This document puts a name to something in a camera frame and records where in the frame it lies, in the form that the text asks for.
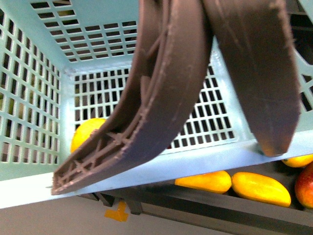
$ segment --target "light blue plastic crate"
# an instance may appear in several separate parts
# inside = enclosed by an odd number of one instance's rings
[[[301,2],[313,19],[309,1]],[[0,0],[0,8],[0,190],[11,187],[11,193],[39,180],[29,198],[40,196],[26,202],[40,201],[52,198],[52,172],[68,157],[75,128],[90,118],[108,118],[118,103],[136,44],[138,2]],[[199,100],[169,148],[74,194],[313,153],[313,66],[296,57],[305,105],[284,156],[258,151],[214,41]],[[16,179],[24,176],[30,178]]]

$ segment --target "yellow fruit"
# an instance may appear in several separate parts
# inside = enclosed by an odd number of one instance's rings
[[[175,185],[223,194],[230,189],[231,178],[223,170],[176,179]]]
[[[231,177],[234,191],[242,198],[289,207],[288,190],[277,180],[255,173],[237,172]]]
[[[284,159],[282,162],[291,167],[305,167],[306,165],[313,162],[313,154]]]
[[[82,123],[74,133],[70,152],[74,152],[85,142],[94,130],[99,129],[106,120],[104,118],[92,118]]]

